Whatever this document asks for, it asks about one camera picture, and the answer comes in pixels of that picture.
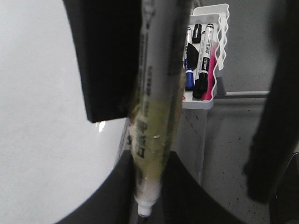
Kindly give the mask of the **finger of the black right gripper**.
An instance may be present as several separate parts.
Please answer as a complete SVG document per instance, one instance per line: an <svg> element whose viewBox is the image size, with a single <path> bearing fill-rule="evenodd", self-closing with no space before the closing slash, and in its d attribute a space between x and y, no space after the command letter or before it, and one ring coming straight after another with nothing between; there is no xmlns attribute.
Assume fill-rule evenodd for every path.
<svg viewBox="0 0 299 224"><path fill-rule="evenodd" d="M77 55L87 119L124 118L138 73L139 0L64 1Z"/></svg>
<svg viewBox="0 0 299 224"><path fill-rule="evenodd" d="M286 2L271 91L244 167L247 194L268 203L299 141L299 2Z"/></svg>

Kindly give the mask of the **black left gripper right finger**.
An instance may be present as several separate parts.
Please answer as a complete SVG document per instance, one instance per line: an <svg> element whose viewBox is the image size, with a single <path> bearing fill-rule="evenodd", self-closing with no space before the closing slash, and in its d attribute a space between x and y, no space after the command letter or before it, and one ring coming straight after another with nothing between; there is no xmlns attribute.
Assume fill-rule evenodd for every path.
<svg viewBox="0 0 299 224"><path fill-rule="evenodd" d="M242 224L220 206L171 151L164 172L162 206L166 224Z"/></svg>

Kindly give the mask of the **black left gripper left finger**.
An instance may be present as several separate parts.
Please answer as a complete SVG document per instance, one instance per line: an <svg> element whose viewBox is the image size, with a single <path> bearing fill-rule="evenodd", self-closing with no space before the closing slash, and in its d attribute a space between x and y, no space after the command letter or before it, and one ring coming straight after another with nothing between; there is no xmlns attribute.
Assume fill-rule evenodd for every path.
<svg viewBox="0 0 299 224"><path fill-rule="evenodd" d="M122 153L102 185L59 224L128 224L135 185L131 152Z"/></svg>

